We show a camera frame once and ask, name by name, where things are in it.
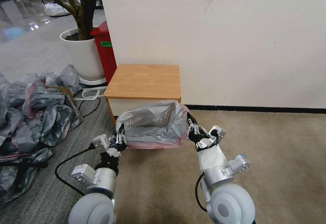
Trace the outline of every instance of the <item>white plant pot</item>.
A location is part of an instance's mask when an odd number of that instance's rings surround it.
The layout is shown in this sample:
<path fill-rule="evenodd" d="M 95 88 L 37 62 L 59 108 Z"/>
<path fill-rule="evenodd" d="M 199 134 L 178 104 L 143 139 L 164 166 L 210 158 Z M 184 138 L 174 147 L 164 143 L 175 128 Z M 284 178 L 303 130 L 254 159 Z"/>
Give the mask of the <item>white plant pot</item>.
<path fill-rule="evenodd" d="M 71 63 L 74 65 L 80 76 L 80 81 L 86 85 L 98 85 L 106 82 L 101 60 L 98 55 L 95 40 L 69 41 L 65 38 L 78 33 L 78 29 L 71 29 L 61 33 L 60 40 L 71 56 Z"/>

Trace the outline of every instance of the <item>small wooden cabinet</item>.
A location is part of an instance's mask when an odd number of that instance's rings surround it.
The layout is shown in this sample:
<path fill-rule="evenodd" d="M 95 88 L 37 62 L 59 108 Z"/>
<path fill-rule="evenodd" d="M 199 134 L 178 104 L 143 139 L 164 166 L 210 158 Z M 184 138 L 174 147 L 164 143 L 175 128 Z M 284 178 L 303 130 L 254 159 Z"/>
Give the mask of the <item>small wooden cabinet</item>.
<path fill-rule="evenodd" d="M 114 116 L 153 100 L 174 99 L 181 102 L 179 66 L 120 64 L 104 97 L 114 123 Z"/>

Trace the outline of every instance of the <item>cable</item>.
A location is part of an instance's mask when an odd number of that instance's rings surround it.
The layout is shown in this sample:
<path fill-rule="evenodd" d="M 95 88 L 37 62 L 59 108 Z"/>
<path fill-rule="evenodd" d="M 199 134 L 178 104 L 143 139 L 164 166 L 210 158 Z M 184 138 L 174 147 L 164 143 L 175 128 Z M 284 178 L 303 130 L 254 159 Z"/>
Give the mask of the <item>cable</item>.
<path fill-rule="evenodd" d="M 66 182 L 65 180 L 63 180 L 63 179 L 59 176 L 59 174 L 58 174 L 58 169 L 59 169 L 59 167 L 60 167 L 61 165 L 63 165 L 63 164 L 66 163 L 67 161 L 69 161 L 69 160 L 71 160 L 71 159 L 77 157 L 78 155 L 81 155 L 81 154 L 83 154 L 83 153 L 85 153 L 85 152 L 87 152 L 87 151 L 89 151 L 89 150 L 92 150 L 92 149 L 95 149 L 95 146 L 94 146 L 94 144 L 91 143 L 91 145 L 90 145 L 87 149 L 85 149 L 85 150 L 83 150 L 83 151 L 81 151 L 81 152 L 79 152 L 79 153 L 77 153 L 77 154 L 75 154 L 75 155 L 69 157 L 68 159 L 65 159 L 64 161 L 62 161 L 60 164 L 57 165 L 57 167 L 56 167 L 55 170 L 54 170 L 54 174 L 55 174 L 55 176 L 56 176 L 56 177 L 57 177 L 61 182 L 63 182 L 63 183 L 66 184 L 68 187 L 72 188 L 73 190 L 75 190 L 76 192 L 78 192 L 78 193 L 79 193 L 80 195 L 82 195 L 82 196 L 85 195 L 82 191 L 80 191 L 79 189 L 77 189 L 76 187 L 74 187 L 73 185 L 71 185 L 70 183 Z"/>
<path fill-rule="evenodd" d="M 95 108 L 94 110 L 92 110 L 91 112 L 89 112 L 88 114 L 84 115 L 83 118 L 85 118 L 86 116 L 88 116 L 88 115 L 90 115 L 91 113 L 93 113 L 93 112 L 94 112 L 94 111 L 99 107 L 99 104 L 101 103 L 101 99 L 100 99 L 100 98 L 97 98 L 97 99 L 98 99 L 98 104 L 97 104 L 96 108 Z M 87 101 L 87 100 L 83 100 L 83 101 L 80 103 L 78 110 L 80 110 L 80 108 L 81 108 L 83 102 L 85 102 L 85 101 Z"/>
<path fill-rule="evenodd" d="M 196 196 L 197 204 L 199 205 L 199 207 L 200 207 L 203 211 L 207 212 L 207 209 L 205 209 L 205 208 L 201 205 L 201 203 L 199 202 L 199 199 L 198 199 L 198 185 L 199 185 L 200 180 L 202 179 L 203 176 L 204 176 L 204 173 L 202 173 L 202 174 L 199 176 L 199 178 L 198 178 L 198 180 L 197 180 L 197 182 L 196 182 L 196 186 L 195 186 L 195 196 Z"/>

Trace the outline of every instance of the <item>red trash bin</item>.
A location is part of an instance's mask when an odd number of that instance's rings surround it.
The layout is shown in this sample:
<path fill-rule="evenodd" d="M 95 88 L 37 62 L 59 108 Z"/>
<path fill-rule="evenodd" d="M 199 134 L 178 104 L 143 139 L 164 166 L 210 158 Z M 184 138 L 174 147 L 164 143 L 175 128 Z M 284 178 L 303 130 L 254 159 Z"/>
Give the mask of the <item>red trash bin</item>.
<path fill-rule="evenodd" d="M 95 28 L 91 32 L 91 35 L 95 38 L 96 47 L 101 59 L 105 78 L 107 83 L 109 83 L 116 70 L 116 63 L 106 21 L 103 22 L 99 27 Z"/>

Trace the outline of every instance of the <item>soil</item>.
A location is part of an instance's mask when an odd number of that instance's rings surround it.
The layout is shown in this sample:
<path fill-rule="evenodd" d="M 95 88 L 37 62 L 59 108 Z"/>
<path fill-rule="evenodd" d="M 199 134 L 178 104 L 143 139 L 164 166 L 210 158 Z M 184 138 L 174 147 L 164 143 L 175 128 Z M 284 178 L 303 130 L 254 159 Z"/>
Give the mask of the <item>soil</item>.
<path fill-rule="evenodd" d="M 65 39 L 68 41 L 78 41 L 78 33 L 67 36 Z"/>

